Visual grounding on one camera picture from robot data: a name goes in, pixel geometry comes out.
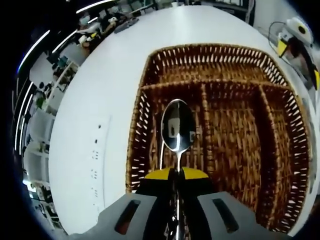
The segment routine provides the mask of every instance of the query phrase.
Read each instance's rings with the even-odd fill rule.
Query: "ceiling light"
[[[92,23],[93,21],[97,20],[98,17],[96,16],[95,18],[92,18],[90,21],[88,21],[88,24]]]
[[[32,47],[29,49],[29,51],[26,53],[26,55],[24,56],[24,58],[22,59],[18,70],[16,71],[17,73],[19,72],[22,64],[24,64],[24,62],[26,61],[27,57],[30,55],[30,53],[35,49],[35,47],[42,41],[42,39],[44,39],[48,34],[50,33],[50,30],[46,31],[33,45]]]
[[[90,5],[88,5],[88,6],[85,6],[85,7],[81,8],[81,9],[79,9],[79,10],[76,11],[75,13],[78,14],[78,13],[81,13],[81,12],[83,12],[83,11],[89,9],[89,8],[94,7],[94,6],[97,6],[97,5],[100,5],[100,4],[104,4],[104,3],[107,3],[107,2],[111,2],[111,1],[113,1],[113,0],[98,1],[98,2],[96,2],[96,3],[90,4]]]
[[[77,32],[77,30],[74,30],[69,36],[67,36],[62,42],[59,43],[58,46],[55,47],[55,49],[53,49],[52,53],[56,52],[66,41],[68,41],[69,38],[71,38],[75,33]]]
[[[33,85],[33,82],[30,83],[30,86],[29,86],[28,90],[27,90],[26,93],[25,93],[23,102],[22,102],[21,107],[20,107],[20,112],[19,112],[19,115],[18,115],[18,121],[16,122],[15,140],[14,140],[14,149],[15,149],[15,150],[17,150],[17,137],[18,137],[18,130],[19,130],[19,123],[20,123],[22,108],[24,107],[26,98],[27,98],[27,96],[28,96],[28,93],[29,93],[32,85]]]
[[[31,100],[32,100],[32,97],[33,97],[34,95],[33,94],[31,94],[31,96],[30,96],[30,98],[29,98],[29,101],[28,101],[28,103],[27,103],[27,105],[26,105],[26,107],[25,107],[25,111],[24,111],[24,116],[23,116],[23,119],[22,119],[22,125],[21,125],[21,131],[20,131],[20,148],[19,148],[19,152],[20,152],[20,155],[22,154],[22,135],[23,135],[23,130],[24,130],[24,124],[25,124],[25,115],[27,114],[27,112],[28,112],[28,108],[29,108],[29,105],[30,105],[30,103],[31,103]]]

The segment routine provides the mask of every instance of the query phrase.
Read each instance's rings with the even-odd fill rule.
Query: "cable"
[[[286,23],[283,22],[283,21],[274,21],[274,22],[272,22],[272,23],[270,24],[269,30],[268,30],[268,43],[269,43],[269,46],[270,46],[270,48],[272,48],[272,50],[278,55],[278,52],[274,49],[274,47],[273,47],[273,46],[271,45],[271,43],[270,43],[270,31],[271,31],[271,27],[272,27],[274,24],[283,24],[283,25],[285,25]],[[286,61],[286,60],[285,60],[284,58],[282,58],[282,57],[279,57],[279,58],[282,59],[286,64],[288,64],[288,65],[299,75],[299,77],[302,76],[302,73],[298,72],[298,71],[294,68],[294,66],[292,66],[292,64],[290,64],[288,61]]]

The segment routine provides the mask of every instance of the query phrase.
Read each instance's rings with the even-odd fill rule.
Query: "fluorescent light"
[[[28,108],[29,108],[29,105],[30,105],[30,103],[31,103],[31,100],[32,100],[32,97],[33,97],[33,96],[34,96],[34,95],[31,94],[31,96],[30,96],[30,98],[29,98],[29,101],[28,101],[28,103],[27,103],[27,105],[26,105],[26,108],[25,108],[25,111],[24,111],[24,115],[26,115],[27,112],[28,112]]]
[[[30,86],[29,86],[28,90],[26,91],[26,94],[24,96],[24,99],[23,99],[23,102],[22,102],[22,105],[21,105],[21,108],[20,108],[20,112],[19,112],[19,115],[18,115],[18,121],[16,123],[16,129],[15,129],[15,140],[14,140],[14,149],[15,150],[17,150],[17,137],[18,137],[18,130],[19,130],[19,123],[20,123],[22,108],[25,105],[26,98],[28,96],[28,93],[29,93],[32,85],[33,85],[33,82],[30,83]]]
[[[33,45],[32,47],[29,49],[29,51],[26,53],[26,55],[24,56],[24,58],[22,59],[18,70],[16,71],[17,73],[19,72],[22,64],[24,64],[24,62],[26,61],[27,57],[30,55],[30,53],[35,49],[35,47],[42,41],[42,39],[44,39],[48,34],[50,33],[50,30],[46,31]]]
[[[79,10],[76,11],[75,13],[78,14],[78,13],[81,13],[81,12],[83,12],[83,11],[89,9],[89,8],[94,7],[94,6],[97,6],[97,5],[100,5],[100,4],[104,4],[104,3],[107,3],[107,2],[111,2],[111,1],[113,1],[113,0],[98,1],[98,2],[96,2],[96,3],[90,4],[90,5],[88,5],[88,6],[85,6],[85,7],[81,8],[81,9],[79,9]]]
[[[69,38],[72,37],[72,35],[74,35],[77,32],[77,30],[74,30],[69,36],[67,36],[62,42],[59,43],[58,46],[56,46],[55,49],[53,49],[52,53],[54,53],[55,51],[57,51]]]
[[[97,20],[98,17],[96,16],[95,18],[92,18],[90,21],[88,21],[88,24],[92,23],[93,21]]]

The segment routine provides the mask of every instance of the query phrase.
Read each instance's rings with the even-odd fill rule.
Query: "basket compartment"
[[[289,89],[264,86],[274,121],[279,154],[276,184],[270,192],[276,196],[273,221],[269,228],[288,232],[302,210],[309,177],[309,139],[301,105]]]
[[[260,175],[266,161],[263,154],[272,150],[265,142],[274,135],[266,124],[269,116],[261,90],[256,84],[234,81],[211,82],[202,89],[206,93],[206,171],[215,191],[229,192],[256,212],[261,185],[268,181]]]
[[[205,170],[205,143],[203,138],[204,113],[201,106],[200,84],[164,84],[142,88],[137,97],[137,108],[134,109],[129,139],[126,188],[134,191],[140,180],[151,171],[159,169],[159,153],[161,139],[161,117],[168,103],[173,99],[184,100],[191,111],[196,123],[196,136],[193,145],[182,155],[181,165]],[[175,167],[176,154],[164,147],[163,168]]]
[[[284,75],[265,52],[236,45],[192,44],[153,52],[145,65],[141,87],[216,79],[287,85]]]

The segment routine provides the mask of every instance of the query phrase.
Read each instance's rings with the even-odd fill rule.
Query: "wicker basket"
[[[256,49],[220,44],[168,47],[147,60],[134,105],[126,191],[159,168],[160,120],[184,100],[196,138],[181,165],[200,169],[214,191],[227,191],[264,227],[287,233],[307,191],[309,140],[304,113],[283,73]],[[164,167],[176,155],[165,148]]]

